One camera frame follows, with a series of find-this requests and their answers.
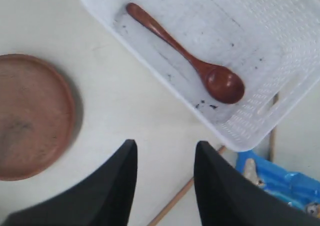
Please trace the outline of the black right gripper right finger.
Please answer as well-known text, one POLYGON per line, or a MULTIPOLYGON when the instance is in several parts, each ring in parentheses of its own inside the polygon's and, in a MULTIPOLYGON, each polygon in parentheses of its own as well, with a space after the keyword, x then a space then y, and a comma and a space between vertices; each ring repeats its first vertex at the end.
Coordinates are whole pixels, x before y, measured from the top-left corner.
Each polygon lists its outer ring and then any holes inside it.
POLYGON ((203 226, 318 226, 319 219, 267 194, 207 142, 195 149, 194 188, 203 226))

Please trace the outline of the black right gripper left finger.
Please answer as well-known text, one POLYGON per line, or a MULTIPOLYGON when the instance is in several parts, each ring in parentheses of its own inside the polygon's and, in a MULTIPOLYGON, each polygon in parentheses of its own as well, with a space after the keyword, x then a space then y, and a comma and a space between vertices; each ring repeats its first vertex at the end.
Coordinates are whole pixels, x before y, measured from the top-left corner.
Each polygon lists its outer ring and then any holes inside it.
POLYGON ((97 170, 63 193, 13 212, 4 226, 126 226, 138 174, 138 148, 127 139, 97 170))

